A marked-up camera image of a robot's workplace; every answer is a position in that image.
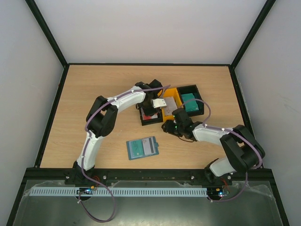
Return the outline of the black bin with red cards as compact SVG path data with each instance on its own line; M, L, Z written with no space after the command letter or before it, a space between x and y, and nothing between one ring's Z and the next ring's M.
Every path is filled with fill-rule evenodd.
M160 108L157 109L157 112L154 115L147 116L147 115L145 115L145 113L144 113L144 111L141 107L139 107L138 105L136 105L135 107L136 107L137 110L139 110L140 120L141 120L141 125L142 126L163 122L162 110Z

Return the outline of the teal card stack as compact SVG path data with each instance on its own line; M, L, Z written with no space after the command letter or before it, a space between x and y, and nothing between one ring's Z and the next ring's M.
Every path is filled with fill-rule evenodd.
M189 101L191 99L195 99L193 93L181 94L183 102ZM196 100L192 100L184 105L186 112L196 112L199 111L199 106Z

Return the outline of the black bin with teal cards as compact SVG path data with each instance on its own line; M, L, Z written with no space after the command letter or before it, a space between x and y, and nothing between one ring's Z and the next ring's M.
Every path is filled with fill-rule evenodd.
M188 103L183 106L188 116L192 117L204 114L204 104L196 100L202 99L196 85L177 87L177 91L182 103L188 101Z

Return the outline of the yellow bin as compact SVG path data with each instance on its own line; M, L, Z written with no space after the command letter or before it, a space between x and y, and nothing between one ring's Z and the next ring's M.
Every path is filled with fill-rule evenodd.
M163 94L163 99L167 106L161 109L163 122L173 120L172 112L182 105L182 101L177 88L169 88Z

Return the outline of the blue card holder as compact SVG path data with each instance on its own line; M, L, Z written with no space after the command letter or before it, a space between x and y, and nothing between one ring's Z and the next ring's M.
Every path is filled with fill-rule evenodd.
M159 155L158 143L154 136L126 142L129 160Z

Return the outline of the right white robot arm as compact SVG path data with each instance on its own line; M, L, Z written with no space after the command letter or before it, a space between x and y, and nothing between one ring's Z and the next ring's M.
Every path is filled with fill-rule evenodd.
M173 117L162 125L165 133L223 148L226 157L213 160L204 168L208 183L214 185L226 174L247 173L262 165L265 151L247 127L237 125L234 128L219 128L205 122L193 122L183 108L173 111Z

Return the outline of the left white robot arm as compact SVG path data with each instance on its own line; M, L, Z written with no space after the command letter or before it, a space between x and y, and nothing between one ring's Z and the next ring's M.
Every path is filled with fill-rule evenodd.
M138 82L129 90L113 97L98 96L86 117L86 139L73 164L68 182L79 186L96 182L92 179L96 157L104 138L113 131L118 114L134 105L148 110L162 107L155 102L169 87L153 80L150 84Z

